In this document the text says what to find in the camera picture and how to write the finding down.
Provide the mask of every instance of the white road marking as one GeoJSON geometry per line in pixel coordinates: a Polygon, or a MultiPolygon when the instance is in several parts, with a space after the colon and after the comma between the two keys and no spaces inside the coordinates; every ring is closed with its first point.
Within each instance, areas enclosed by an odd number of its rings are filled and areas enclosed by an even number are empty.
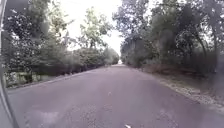
{"type": "Polygon", "coordinates": [[[125,127],[126,127],[126,128],[131,128],[131,126],[130,126],[130,125],[127,125],[127,124],[125,125],[125,127]]]}

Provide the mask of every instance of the forest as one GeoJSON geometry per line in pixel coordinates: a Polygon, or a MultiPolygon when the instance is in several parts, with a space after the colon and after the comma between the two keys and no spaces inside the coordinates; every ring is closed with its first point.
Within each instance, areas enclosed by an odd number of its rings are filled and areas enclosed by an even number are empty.
{"type": "Polygon", "coordinates": [[[1,50],[8,87],[118,63],[119,55],[102,40],[113,28],[104,15],[87,9],[77,39],[68,36],[65,17],[54,0],[30,0],[5,15],[1,50]],[[79,48],[67,50],[71,43],[79,48]]]}
{"type": "Polygon", "coordinates": [[[114,13],[121,59],[153,72],[207,77],[223,71],[222,0],[122,0],[114,13]]]}

